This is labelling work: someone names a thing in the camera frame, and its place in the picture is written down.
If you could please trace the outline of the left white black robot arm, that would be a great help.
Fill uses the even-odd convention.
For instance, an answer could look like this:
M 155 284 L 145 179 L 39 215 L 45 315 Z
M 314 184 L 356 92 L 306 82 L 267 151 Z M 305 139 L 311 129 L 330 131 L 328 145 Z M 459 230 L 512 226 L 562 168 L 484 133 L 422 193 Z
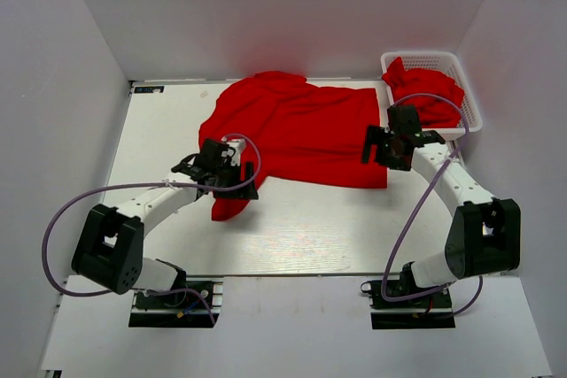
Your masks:
M 218 197 L 256 199 L 254 165 L 227 164 L 206 170 L 181 163 L 164 181 L 116 206 L 98 204 L 87 216 L 72 258 L 72 269 L 116 294 L 131 289 L 156 291 L 166 305 L 187 296 L 182 270 L 144 256 L 144 238 L 170 215 L 209 192 Z

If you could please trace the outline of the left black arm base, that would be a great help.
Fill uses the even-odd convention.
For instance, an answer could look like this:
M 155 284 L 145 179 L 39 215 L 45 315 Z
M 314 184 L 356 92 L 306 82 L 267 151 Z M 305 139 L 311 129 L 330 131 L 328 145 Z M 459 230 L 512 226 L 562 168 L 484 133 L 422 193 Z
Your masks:
M 187 280 L 183 293 L 156 297 L 135 293 L 130 309 L 130 328 L 212 329 L 221 313 L 223 281 Z

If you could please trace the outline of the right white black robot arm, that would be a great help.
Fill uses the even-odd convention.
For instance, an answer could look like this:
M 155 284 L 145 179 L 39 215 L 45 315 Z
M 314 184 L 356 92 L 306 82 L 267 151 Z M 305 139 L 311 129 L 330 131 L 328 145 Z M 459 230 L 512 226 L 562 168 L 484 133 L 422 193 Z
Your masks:
M 521 258 L 521 210 L 512 199 L 499 199 L 483 189 L 454 160 L 453 152 L 435 131 L 395 133 L 369 126 L 361 161 L 392 170 L 420 174 L 452 216 L 444 248 L 411 262 L 401 275 L 401 298 L 419 306 L 432 288 L 472 276 L 515 270 Z

